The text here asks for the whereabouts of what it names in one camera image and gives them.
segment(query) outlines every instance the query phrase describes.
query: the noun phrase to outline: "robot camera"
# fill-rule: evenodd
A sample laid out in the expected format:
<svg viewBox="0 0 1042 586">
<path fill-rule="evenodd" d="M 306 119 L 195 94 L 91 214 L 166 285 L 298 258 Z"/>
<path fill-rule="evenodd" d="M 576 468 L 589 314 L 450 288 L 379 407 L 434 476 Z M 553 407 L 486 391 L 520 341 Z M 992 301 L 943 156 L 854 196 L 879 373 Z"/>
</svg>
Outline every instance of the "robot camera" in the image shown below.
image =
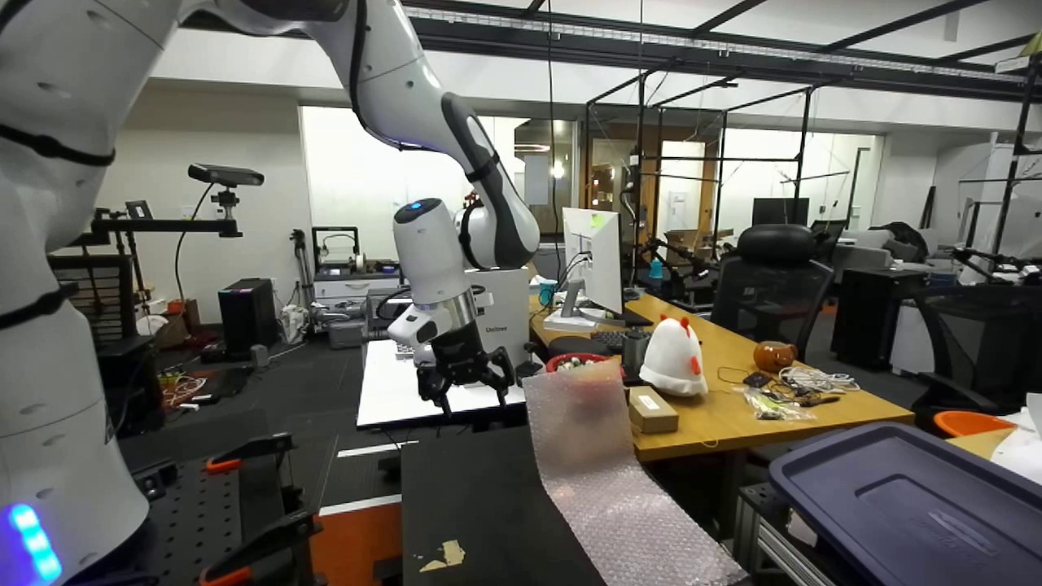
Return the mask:
<svg viewBox="0 0 1042 586">
<path fill-rule="evenodd" d="M 242 168 L 188 168 L 188 175 L 195 183 L 219 183 L 224 189 L 236 189 L 236 186 L 263 186 L 263 172 L 255 171 L 242 171 Z"/>
</svg>

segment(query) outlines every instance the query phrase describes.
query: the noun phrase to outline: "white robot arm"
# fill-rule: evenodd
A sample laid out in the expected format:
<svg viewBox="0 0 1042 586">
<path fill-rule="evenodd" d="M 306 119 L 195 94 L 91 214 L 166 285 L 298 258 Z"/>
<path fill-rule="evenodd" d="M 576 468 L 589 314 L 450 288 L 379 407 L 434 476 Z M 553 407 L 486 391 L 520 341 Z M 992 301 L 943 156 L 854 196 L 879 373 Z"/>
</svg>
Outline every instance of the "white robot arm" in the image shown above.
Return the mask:
<svg viewBox="0 0 1042 586">
<path fill-rule="evenodd" d="M 411 315 L 425 327 L 397 332 L 434 351 L 425 387 L 490 377 L 464 264 L 520 267 L 536 247 L 477 119 L 435 84 L 397 0 L 0 0 L 0 545 L 23 545 L 20 561 L 0 561 L 4 581 L 66 583 L 147 517 L 108 434 L 91 330 L 63 302 L 45 251 L 91 217 L 152 63 L 198 9 L 255 36 L 311 36 L 379 141 L 450 152 L 475 183 L 486 206 L 462 237 L 438 201 L 393 225 Z"/>
</svg>

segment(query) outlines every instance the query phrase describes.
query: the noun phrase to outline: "screen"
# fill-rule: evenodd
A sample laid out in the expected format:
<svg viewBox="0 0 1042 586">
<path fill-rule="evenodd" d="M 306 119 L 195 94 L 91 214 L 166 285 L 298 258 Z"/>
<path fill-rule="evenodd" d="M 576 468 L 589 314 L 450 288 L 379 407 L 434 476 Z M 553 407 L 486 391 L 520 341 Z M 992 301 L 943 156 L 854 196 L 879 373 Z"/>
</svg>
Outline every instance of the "screen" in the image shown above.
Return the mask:
<svg viewBox="0 0 1042 586">
<path fill-rule="evenodd" d="M 806 225 L 806 200 L 752 200 L 752 225 Z"/>
<path fill-rule="evenodd" d="M 622 314 L 617 214 L 562 209 L 562 280 L 582 280 L 582 301 Z"/>
</svg>

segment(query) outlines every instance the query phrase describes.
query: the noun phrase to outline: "floor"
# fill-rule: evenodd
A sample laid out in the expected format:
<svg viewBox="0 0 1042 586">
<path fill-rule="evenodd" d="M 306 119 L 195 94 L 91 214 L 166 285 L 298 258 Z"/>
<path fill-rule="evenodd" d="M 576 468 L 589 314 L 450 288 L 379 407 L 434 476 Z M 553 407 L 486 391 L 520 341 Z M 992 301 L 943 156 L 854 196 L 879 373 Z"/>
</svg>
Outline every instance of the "floor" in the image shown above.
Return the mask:
<svg viewBox="0 0 1042 586">
<path fill-rule="evenodd" d="M 843 373 L 860 387 L 867 387 L 867 391 L 872 391 L 872 393 L 879 393 L 879 396 L 885 396 L 888 403 L 898 403 L 898 407 L 911 407 L 923 393 L 923 387 L 915 377 L 898 377 L 891 373 L 867 373 L 867 368 L 843 365 L 830 351 L 832 327 L 837 327 L 837 314 L 832 314 L 832 308 L 826 308 L 813 323 L 813 332 L 809 332 L 809 341 L 806 341 L 806 365 L 813 365 L 821 373 Z"/>
<path fill-rule="evenodd" d="M 863 373 L 830 354 L 832 314 L 813 327 L 806 362 L 825 373 L 845 373 L 867 391 L 909 407 L 920 387 L 888 373 Z M 351 427 L 361 387 L 361 350 L 331 351 L 330 341 L 306 341 L 277 351 L 245 385 L 220 387 L 220 373 L 210 391 L 224 393 L 198 415 L 172 415 L 161 429 L 125 439 L 131 468 L 161 464 L 198 465 L 206 455 L 224 453 L 245 439 L 287 429 L 297 442 L 283 471 L 301 490 L 306 507 L 379 500 L 400 493 L 397 468 L 381 461 L 345 461 L 339 450 L 402 439 L 397 434 L 359 434 Z M 460 429 L 421 429 L 411 438 L 438 438 Z"/>
</svg>

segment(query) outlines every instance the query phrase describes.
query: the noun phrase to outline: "ceiling light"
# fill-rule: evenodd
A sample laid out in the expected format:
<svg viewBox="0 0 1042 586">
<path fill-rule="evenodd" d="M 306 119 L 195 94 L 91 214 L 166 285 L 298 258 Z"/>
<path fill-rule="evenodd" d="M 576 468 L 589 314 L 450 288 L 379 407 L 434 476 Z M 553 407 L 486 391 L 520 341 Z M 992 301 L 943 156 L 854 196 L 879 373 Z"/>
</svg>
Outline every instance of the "ceiling light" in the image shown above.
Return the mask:
<svg viewBox="0 0 1042 586">
<path fill-rule="evenodd" d="M 559 156 L 553 160 L 549 175 L 553 175 L 553 178 L 562 178 L 562 175 L 566 175 Z"/>
</svg>

